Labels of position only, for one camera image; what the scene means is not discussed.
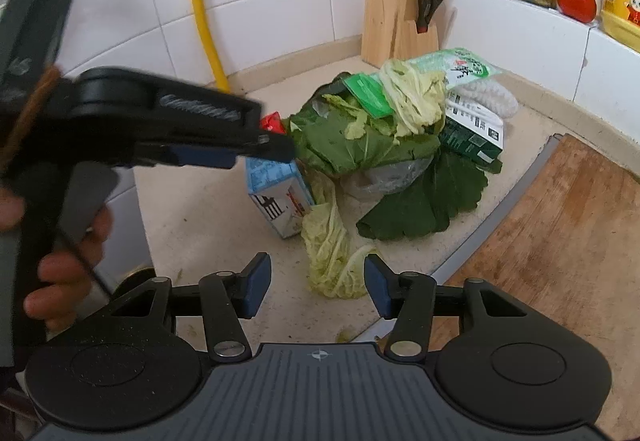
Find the person left hand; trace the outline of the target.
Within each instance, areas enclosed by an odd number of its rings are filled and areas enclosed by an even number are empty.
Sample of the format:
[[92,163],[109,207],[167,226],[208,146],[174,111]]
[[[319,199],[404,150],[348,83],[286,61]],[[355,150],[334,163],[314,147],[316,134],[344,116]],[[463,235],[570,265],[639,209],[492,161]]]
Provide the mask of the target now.
[[[112,227],[111,210],[103,206],[78,245],[79,254],[92,267],[102,260],[103,246]],[[75,322],[76,308],[90,294],[92,278],[78,258],[67,250],[44,257],[39,263],[38,276],[43,286],[25,297],[24,311],[31,319],[45,323],[51,333],[64,331]]]

